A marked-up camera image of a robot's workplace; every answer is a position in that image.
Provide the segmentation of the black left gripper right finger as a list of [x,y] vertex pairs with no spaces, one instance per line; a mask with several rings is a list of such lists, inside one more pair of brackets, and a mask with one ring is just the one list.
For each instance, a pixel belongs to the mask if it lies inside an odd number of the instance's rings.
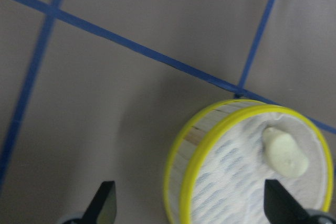
[[266,179],[264,187],[264,213],[270,223],[319,223],[276,179]]

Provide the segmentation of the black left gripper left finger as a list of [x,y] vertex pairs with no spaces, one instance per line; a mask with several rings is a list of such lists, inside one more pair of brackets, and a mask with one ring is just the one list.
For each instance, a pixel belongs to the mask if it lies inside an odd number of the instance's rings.
[[81,223],[114,223],[117,216],[117,195],[114,181],[102,182]]

